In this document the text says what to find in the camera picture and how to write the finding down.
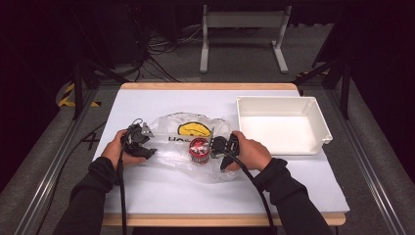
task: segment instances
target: black jacket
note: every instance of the black jacket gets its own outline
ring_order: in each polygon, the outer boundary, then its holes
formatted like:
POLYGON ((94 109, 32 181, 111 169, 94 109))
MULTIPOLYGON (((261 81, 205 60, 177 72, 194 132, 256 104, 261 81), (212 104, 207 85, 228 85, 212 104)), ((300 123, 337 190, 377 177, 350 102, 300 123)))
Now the black jacket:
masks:
MULTIPOLYGON (((306 188, 286 169, 287 162, 272 159, 254 178, 254 185, 270 193, 287 234, 332 234, 321 213, 311 203, 306 188)), ((98 158, 89 172, 73 188, 69 207, 58 222, 54 234, 100 234, 106 193, 113 189, 116 175, 111 161, 98 158)))

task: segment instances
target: person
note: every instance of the person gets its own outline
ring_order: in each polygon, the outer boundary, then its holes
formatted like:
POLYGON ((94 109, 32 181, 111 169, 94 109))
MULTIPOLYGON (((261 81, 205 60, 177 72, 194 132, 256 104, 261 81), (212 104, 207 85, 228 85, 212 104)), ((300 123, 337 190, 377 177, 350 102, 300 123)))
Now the person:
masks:
MULTIPOLYGON (((88 173, 76 184, 70 194, 69 206, 55 227, 56 235, 100 234, 104 216, 106 193, 116 182, 115 170, 121 153, 121 137, 126 130, 120 130, 111 141, 102 157, 88 167, 88 173)), ((287 234, 332 234, 330 227, 318 209, 307 196, 304 185, 297 182, 287 170, 287 162, 272 158, 269 151, 259 142, 249 140, 240 131, 233 131, 240 146, 239 160, 248 169, 260 173, 254 178, 255 187, 270 193, 270 202, 277 207, 282 225, 287 234)), ((143 163, 145 158, 131 157, 123 153, 125 166, 143 163)), ((238 170, 232 163, 227 170, 238 170)))

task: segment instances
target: metal frame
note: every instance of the metal frame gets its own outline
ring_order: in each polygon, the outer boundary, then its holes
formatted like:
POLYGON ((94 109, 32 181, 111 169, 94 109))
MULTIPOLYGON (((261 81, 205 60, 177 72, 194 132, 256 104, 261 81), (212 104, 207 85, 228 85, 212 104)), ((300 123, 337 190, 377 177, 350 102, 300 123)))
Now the metal frame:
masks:
POLYGON ((201 73, 208 72, 208 28, 209 27, 278 27, 280 28, 278 39, 272 40, 271 45, 278 62, 281 73, 287 73, 288 67, 281 51, 288 19, 291 14, 291 6, 285 11, 279 12, 209 12, 204 5, 203 33, 204 41, 201 56, 201 73))

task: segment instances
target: yellow logo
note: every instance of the yellow logo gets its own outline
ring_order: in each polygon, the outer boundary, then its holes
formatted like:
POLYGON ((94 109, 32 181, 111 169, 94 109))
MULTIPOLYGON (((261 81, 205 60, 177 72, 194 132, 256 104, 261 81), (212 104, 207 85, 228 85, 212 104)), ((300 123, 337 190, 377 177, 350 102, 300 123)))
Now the yellow logo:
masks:
POLYGON ((179 135, 191 135, 201 137, 210 136, 210 130, 205 125, 195 121, 179 125, 179 127, 177 128, 177 133, 179 135))

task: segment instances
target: clear plastic bag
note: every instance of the clear plastic bag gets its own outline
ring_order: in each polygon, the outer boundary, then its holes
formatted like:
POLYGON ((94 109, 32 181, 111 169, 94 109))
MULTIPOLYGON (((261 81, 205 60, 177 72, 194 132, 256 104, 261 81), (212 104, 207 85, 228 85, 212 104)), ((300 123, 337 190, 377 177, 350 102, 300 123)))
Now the clear plastic bag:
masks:
POLYGON ((179 170, 192 179, 204 183, 219 183, 232 180, 239 171, 222 171, 222 159, 209 158, 205 164, 196 164, 189 154, 190 142, 199 137, 229 137, 230 125, 223 118, 210 119, 206 116, 177 113, 159 117, 150 125, 155 137, 143 147, 157 149, 155 154, 146 161, 147 165, 157 165, 179 170))

